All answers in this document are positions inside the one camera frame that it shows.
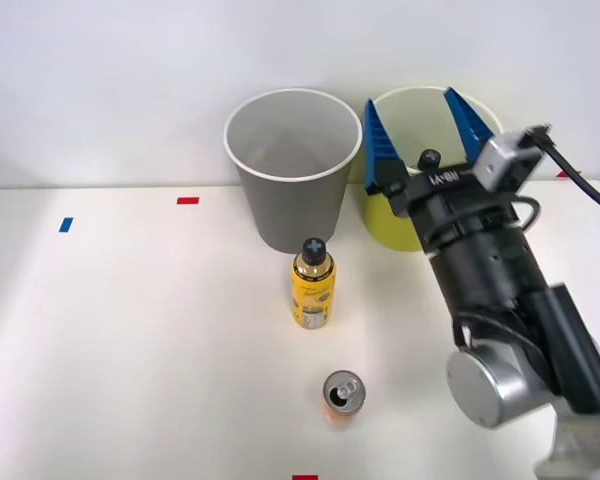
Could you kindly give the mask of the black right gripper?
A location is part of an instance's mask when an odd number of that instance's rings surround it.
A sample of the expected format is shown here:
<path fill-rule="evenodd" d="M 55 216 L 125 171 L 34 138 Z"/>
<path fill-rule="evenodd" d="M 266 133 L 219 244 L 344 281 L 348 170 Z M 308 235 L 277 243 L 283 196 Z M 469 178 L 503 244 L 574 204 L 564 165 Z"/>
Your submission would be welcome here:
<path fill-rule="evenodd" d="M 448 87 L 444 98 L 466 159 L 477 161 L 493 131 L 455 89 Z M 384 196 L 395 217 L 412 219 L 424 252 L 482 234 L 505 251 L 521 248 L 512 192 L 486 190 L 466 165 L 408 173 L 372 100 L 364 109 L 363 143 L 366 193 Z"/>

